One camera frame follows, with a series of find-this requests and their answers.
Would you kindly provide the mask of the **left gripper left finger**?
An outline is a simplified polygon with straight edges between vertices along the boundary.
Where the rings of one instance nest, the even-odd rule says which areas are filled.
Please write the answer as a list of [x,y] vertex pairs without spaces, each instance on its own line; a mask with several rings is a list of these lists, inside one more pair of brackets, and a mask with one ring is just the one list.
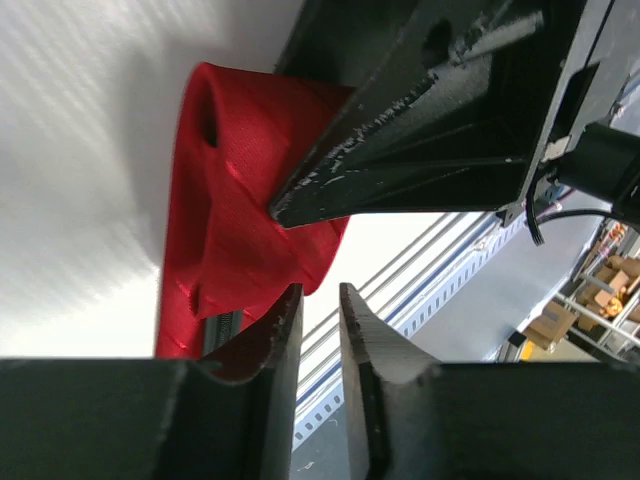
[[285,479],[303,293],[204,358],[5,359],[5,479]]

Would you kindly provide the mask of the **red necktie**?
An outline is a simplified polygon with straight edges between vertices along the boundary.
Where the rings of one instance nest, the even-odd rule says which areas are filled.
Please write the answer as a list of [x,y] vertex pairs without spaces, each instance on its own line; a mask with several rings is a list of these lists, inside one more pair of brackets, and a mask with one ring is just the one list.
[[286,229],[268,206],[350,96],[346,86],[199,64],[173,155],[155,353],[201,355],[207,318],[259,320],[291,285],[323,282],[347,220]]

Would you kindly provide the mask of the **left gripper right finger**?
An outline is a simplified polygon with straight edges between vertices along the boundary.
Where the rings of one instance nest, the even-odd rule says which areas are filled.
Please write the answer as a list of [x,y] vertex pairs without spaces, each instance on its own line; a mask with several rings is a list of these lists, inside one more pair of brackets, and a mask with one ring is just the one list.
[[442,363],[340,287],[355,479],[635,479],[639,369]]

